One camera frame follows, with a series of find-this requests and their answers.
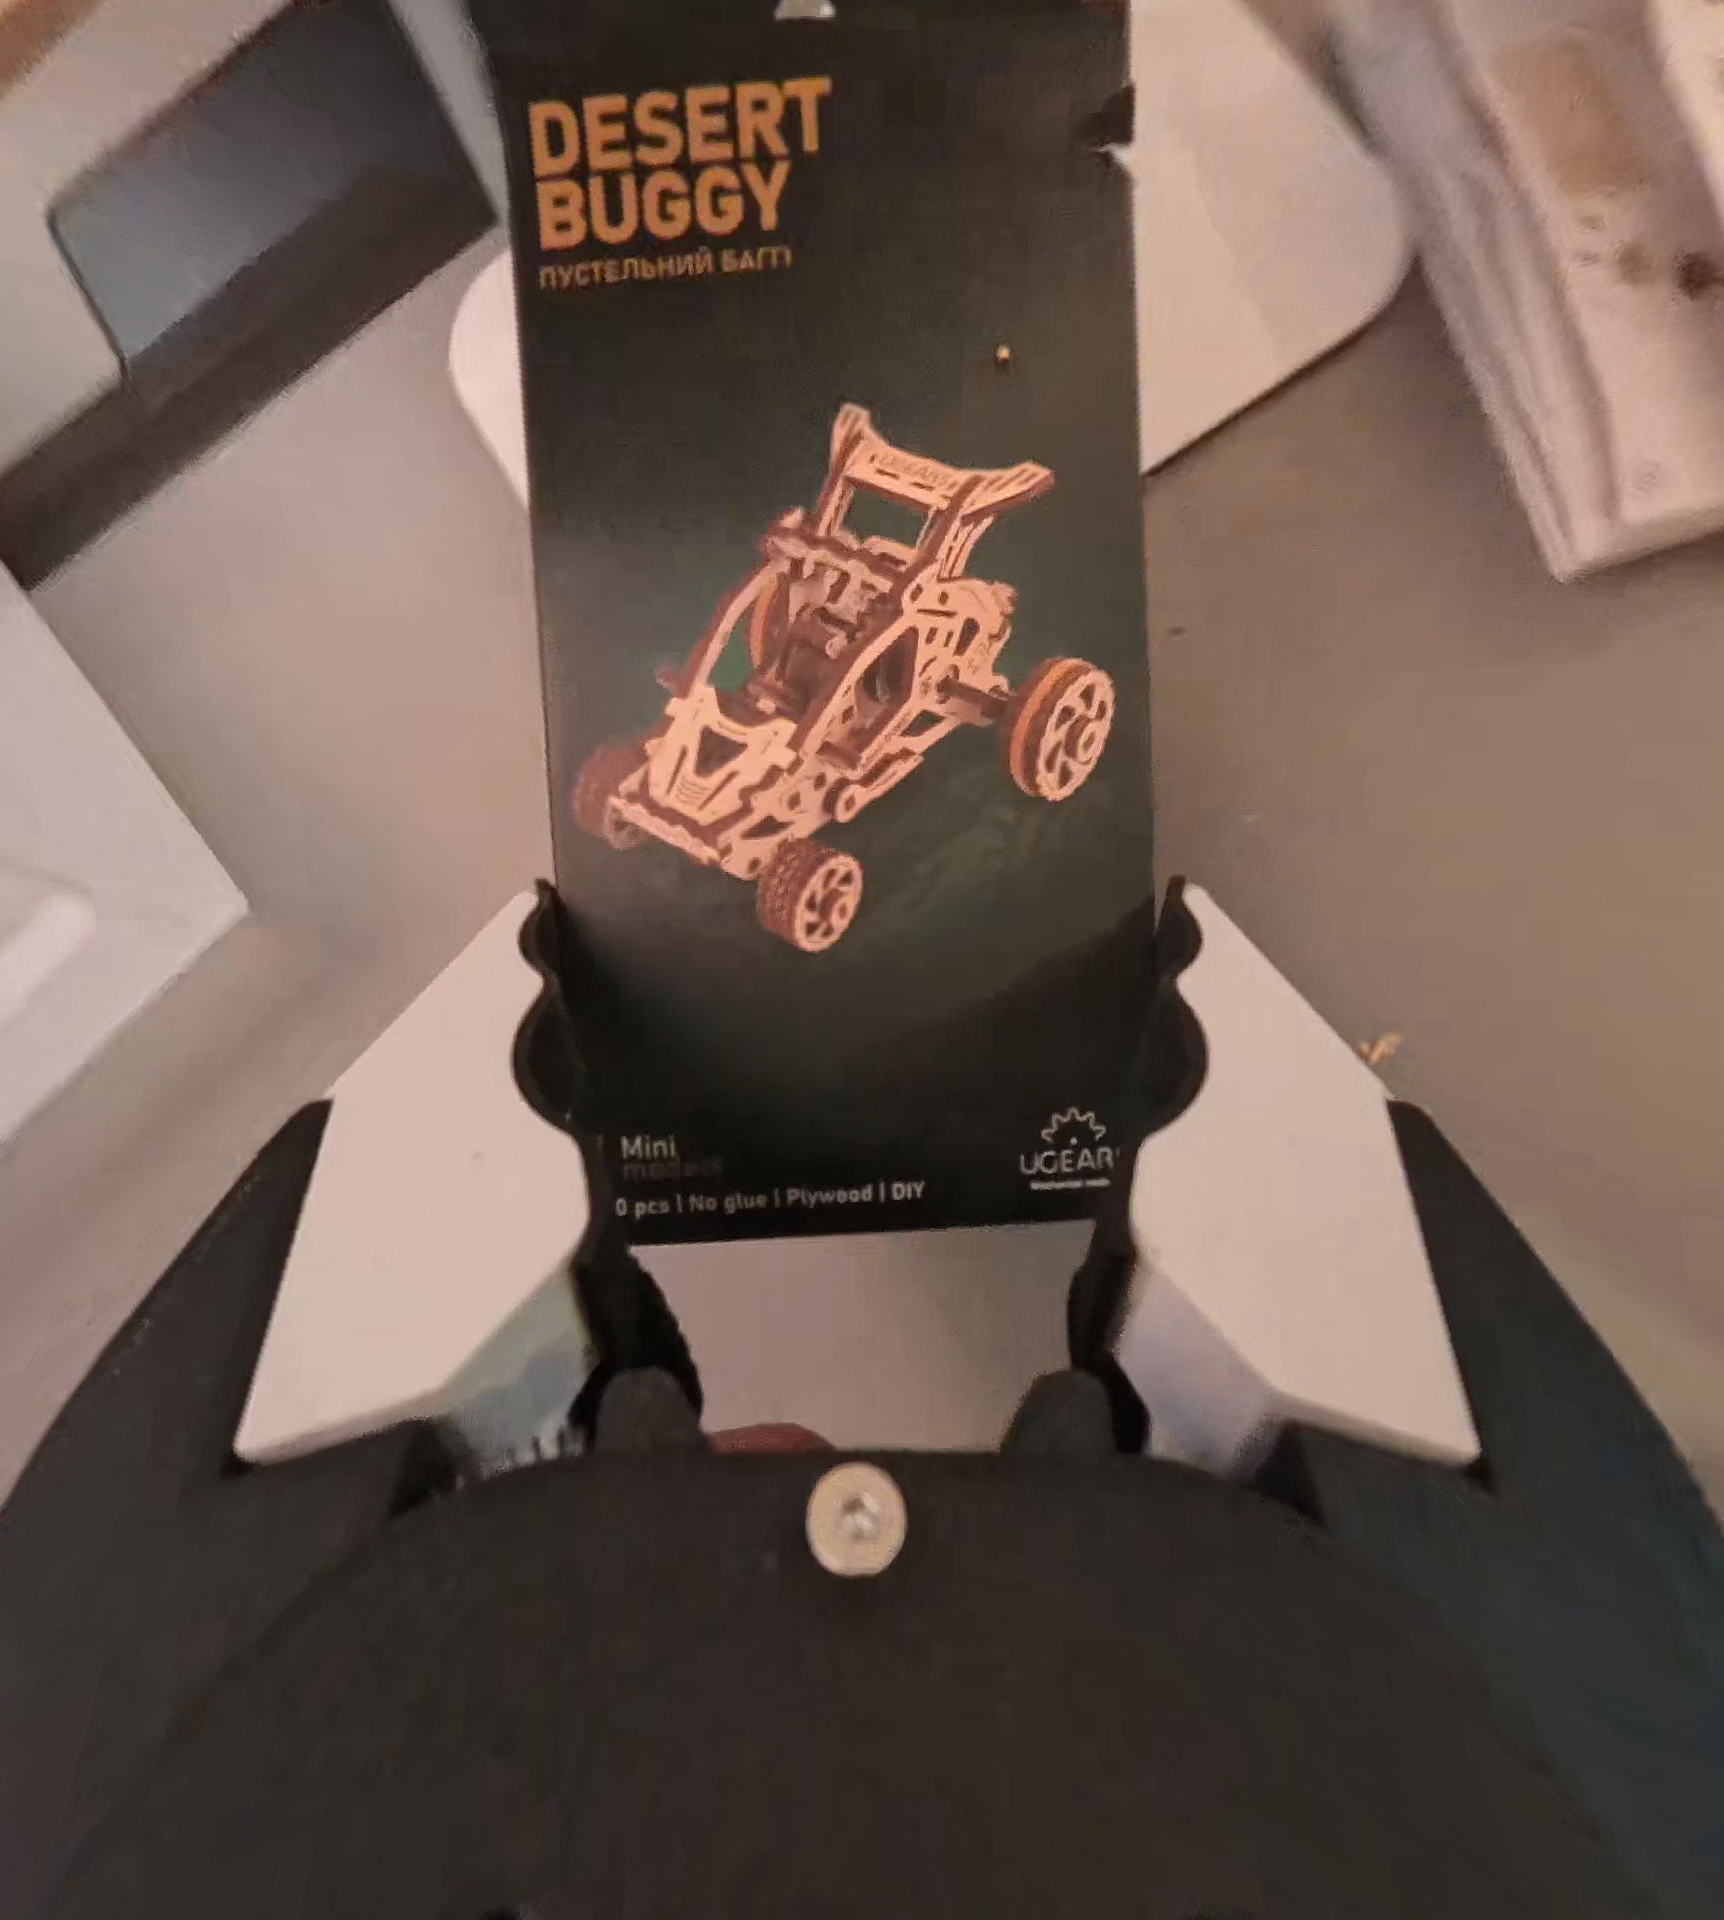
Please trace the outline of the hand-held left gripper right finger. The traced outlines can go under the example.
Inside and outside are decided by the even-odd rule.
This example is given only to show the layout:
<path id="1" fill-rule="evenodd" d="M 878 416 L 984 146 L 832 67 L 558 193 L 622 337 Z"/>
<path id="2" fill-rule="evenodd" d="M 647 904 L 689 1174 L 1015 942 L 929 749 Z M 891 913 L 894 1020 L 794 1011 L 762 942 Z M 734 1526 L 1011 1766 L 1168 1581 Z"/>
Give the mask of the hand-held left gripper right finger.
<path id="1" fill-rule="evenodd" d="M 1114 1445 L 1259 1471 L 1291 1427 L 1479 1458 L 1382 1080 L 1210 892 L 1168 882 L 1128 1131 L 1068 1287 Z"/>

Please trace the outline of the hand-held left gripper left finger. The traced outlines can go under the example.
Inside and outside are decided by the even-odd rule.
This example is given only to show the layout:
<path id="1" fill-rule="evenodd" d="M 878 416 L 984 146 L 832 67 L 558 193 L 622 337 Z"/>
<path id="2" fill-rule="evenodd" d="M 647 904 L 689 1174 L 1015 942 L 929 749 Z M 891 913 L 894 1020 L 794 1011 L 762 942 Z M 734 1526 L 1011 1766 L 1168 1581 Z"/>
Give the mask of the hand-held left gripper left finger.
<path id="1" fill-rule="evenodd" d="M 465 1467 L 595 1437 L 609 1382 L 703 1382 L 636 1260 L 563 993 L 518 894 L 335 1081 L 235 1436 L 256 1467 L 429 1427 Z"/>

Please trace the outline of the black model kit box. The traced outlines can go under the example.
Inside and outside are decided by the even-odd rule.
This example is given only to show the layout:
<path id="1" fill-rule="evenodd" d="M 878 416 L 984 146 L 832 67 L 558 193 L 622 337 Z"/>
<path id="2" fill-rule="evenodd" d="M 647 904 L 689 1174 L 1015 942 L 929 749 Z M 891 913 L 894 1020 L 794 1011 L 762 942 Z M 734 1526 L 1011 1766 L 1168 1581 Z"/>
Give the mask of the black model kit box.
<path id="1" fill-rule="evenodd" d="M 1150 993 L 1126 4 L 469 4 L 640 1243 L 1078 1217 Z"/>

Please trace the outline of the white instruction booklet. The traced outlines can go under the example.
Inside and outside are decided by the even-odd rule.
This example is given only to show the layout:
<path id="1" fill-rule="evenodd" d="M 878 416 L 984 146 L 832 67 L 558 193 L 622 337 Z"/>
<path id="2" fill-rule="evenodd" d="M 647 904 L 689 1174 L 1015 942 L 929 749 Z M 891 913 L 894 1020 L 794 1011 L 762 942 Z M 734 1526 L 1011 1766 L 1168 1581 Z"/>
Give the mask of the white instruction booklet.
<path id="1" fill-rule="evenodd" d="M 1333 48 L 1548 574 L 1724 534 L 1724 4 L 1340 4 Z"/>

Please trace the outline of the clear plastic bin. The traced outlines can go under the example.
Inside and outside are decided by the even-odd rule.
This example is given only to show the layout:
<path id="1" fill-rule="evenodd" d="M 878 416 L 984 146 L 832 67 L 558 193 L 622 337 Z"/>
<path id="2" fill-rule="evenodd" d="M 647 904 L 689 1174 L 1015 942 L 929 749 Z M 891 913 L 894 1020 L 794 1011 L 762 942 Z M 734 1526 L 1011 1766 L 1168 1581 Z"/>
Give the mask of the clear plastic bin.
<path id="1" fill-rule="evenodd" d="M 0 1149 L 246 917 L 0 559 Z"/>

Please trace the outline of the wooden book stand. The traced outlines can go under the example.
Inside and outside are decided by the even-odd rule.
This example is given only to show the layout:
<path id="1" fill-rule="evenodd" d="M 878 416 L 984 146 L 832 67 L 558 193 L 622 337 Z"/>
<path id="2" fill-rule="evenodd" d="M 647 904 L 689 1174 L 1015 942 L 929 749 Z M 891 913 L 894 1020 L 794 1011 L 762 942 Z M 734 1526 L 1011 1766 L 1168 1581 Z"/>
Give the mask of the wooden book stand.
<path id="1" fill-rule="evenodd" d="M 1140 468 L 1358 336 L 1413 255 L 1386 168 L 1246 4 L 1130 4 Z"/>

